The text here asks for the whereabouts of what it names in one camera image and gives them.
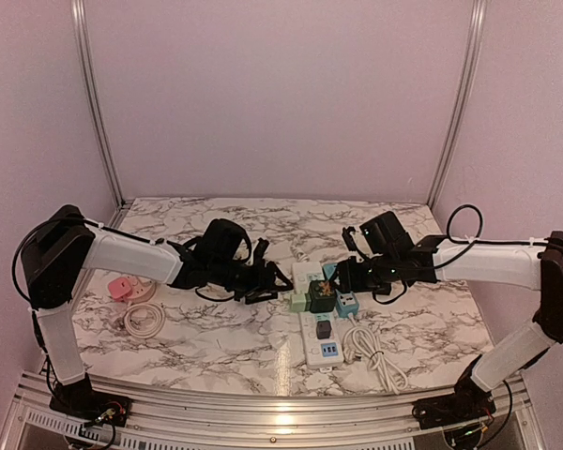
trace white cable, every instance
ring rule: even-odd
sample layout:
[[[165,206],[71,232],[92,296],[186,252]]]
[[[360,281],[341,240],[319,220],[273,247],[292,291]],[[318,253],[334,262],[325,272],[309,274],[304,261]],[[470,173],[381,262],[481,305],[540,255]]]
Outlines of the white cable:
[[[141,310],[145,310],[146,317],[152,316],[154,323],[151,326],[138,326],[134,323],[131,318],[131,314]],[[138,303],[136,305],[130,305],[123,316],[123,323],[125,324],[125,329],[128,330],[128,333],[134,338],[153,338],[165,325],[165,311],[161,306],[153,303]]]
[[[398,395],[408,387],[408,377],[386,358],[377,336],[369,328],[357,325],[352,314],[349,314],[348,318],[353,327],[346,332],[342,342],[348,360],[353,359],[354,356],[367,358],[368,369],[377,371],[384,390]]]

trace marble surface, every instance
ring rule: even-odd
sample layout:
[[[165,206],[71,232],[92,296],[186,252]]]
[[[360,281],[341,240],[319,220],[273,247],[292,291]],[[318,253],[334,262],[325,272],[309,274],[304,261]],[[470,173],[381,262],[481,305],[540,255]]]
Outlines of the marble surface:
[[[331,263],[348,256],[342,227],[357,226],[392,210],[414,241],[439,233],[427,206],[372,202],[271,199],[138,199],[121,229],[179,242],[202,234],[213,218],[229,218],[252,241],[271,242],[266,258],[290,275],[307,257]],[[107,295],[118,274],[96,271],[73,321],[89,373],[171,388],[234,394],[335,396],[381,392],[365,362],[329,373],[306,367],[296,313],[288,300],[245,306],[210,303],[192,291],[159,286],[151,302],[161,304],[166,324],[147,340],[130,337],[125,310]],[[400,291],[400,285],[394,292]],[[410,388],[454,384],[465,366],[492,348],[488,331],[466,284],[417,284],[391,306],[359,294],[358,322],[378,333],[388,358],[409,377]],[[350,326],[339,320],[341,332]]]

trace pink object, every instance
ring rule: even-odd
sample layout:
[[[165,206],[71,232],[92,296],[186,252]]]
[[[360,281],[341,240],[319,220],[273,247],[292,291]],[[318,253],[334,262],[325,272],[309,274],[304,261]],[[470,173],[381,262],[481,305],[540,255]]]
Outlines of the pink object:
[[[111,281],[108,288],[115,302],[122,302],[131,295],[131,283],[127,277],[119,277]]]
[[[151,279],[125,275],[111,281],[108,289],[115,302],[135,304],[150,300],[157,290],[157,285]]]

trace white wall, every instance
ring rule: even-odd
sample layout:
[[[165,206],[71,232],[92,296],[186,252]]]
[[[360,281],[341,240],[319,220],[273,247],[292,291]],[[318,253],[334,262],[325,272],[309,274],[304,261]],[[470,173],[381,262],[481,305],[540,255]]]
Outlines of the white wall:
[[[86,3],[127,197],[425,202],[473,2]]]
[[[489,238],[563,230],[563,2],[491,2],[476,83],[434,212],[446,223],[461,203],[482,209]],[[472,291],[497,339],[539,305],[538,295],[515,288],[475,284]],[[525,379],[548,448],[563,450],[563,345]]]
[[[64,203],[113,211],[84,97],[70,1],[0,0],[0,430],[39,351],[10,281],[15,247]]]

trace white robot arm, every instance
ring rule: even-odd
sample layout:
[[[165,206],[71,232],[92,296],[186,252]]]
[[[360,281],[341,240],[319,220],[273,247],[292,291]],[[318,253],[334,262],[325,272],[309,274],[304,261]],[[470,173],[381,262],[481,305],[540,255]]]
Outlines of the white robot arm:
[[[61,208],[49,223],[30,233],[21,245],[21,256],[38,343],[50,356],[58,380],[51,407],[62,413],[95,418],[113,401],[129,404],[128,398],[94,391],[84,371],[69,305],[82,269],[152,278],[178,289],[214,282],[234,292],[237,299],[246,297],[247,304],[292,289],[277,266],[263,260],[266,241],[251,252],[248,236],[233,222],[221,220],[209,226],[202,241],[195,238],[184,245],[86,226],[88,221],[74,206]],[[347,230],[342,233],[346,244],[349,249],[357,249]],[[360,252],[365,256],[363,262],[354,257],[339,262],[341,292],[375,292],[396,280],[405,286],[475,280],[541,292],[540,309],[533,319],[472,362],[456,383],[454,394],[415,403],[413,414],[422,428],[450,425],[495,411],[490,391],[535,362],[551,346],[563,342],[563,232],[523,245],[489,241],[472,245],[445,235],[426,236],[415,245],[392,213],[370,220],[361,230],[378,256],[369,258]],[[252,265],[233,259],[242,240],[253,253]],[[125,423],[125,417],[121,420],[118,425]]]
[[[235,255],[242,241],[249,256],[239,260]],[[151,278],[176,289],[214,283],[249,305],[293,289],[277,265],[264,260],[267,247],[268,242],[259,239],[252,250],[244,229],[226,219],[213,220],[203,236],[181,245],[100,227],[85,219],[77,207],[63,206],[23,239],[13,263],[15,285],[31,304],[36,338],[58,381],[51,408],[96,419],[110,404],[122,405],[122,410],[129,404],[128,398],[94,391],[85,373],[70,310],[71,293],[83,269]],[[28,296],[14,275],[19,253]],[[116,419],[116,425],[125,424],[123,413]]]
[[[456,383],[455,394],[415,403],[413,415],[422,428],[493,413],[491,390],[517,370],[535,363],[557,342],[563,343],[563,232],[529,242],[477,238],[460,242],[446,235],[429,235],[413,244],[393,213],[375,217],[360,229],[378,256],[365,255],[351,237],[354,229],[344,229],[346,245],[364,261],[353,257],[338,264],[342,292],[388,294],[388,284],[396,280],[405,288],[415,282],[467,280],[540,291],[540,308],[534,317],[473,361]]]

